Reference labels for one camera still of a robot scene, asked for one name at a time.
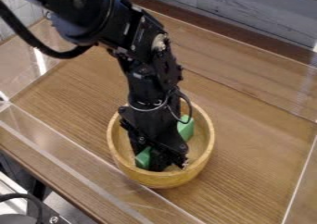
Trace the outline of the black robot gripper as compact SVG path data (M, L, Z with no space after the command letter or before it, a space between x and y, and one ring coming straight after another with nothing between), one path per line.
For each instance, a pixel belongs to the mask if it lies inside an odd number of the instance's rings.
M117 112L120 126L127 131L136 167L154 172L162 172L170 166L183 168L183 155L170 152L163 154L151 142L160 141L167 130L176 126L180 120L180 103L168 102L147 109L121 106Z

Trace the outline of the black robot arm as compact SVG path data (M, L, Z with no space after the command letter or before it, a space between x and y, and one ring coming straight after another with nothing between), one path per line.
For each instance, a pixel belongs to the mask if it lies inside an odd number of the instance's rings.
M128 86L117 109L135 154L147 152L148 169L184 168L188 146L176 124L182 66L160 22L128 0L28 0L52 12L61 38L79 46L101 45L116 58Z

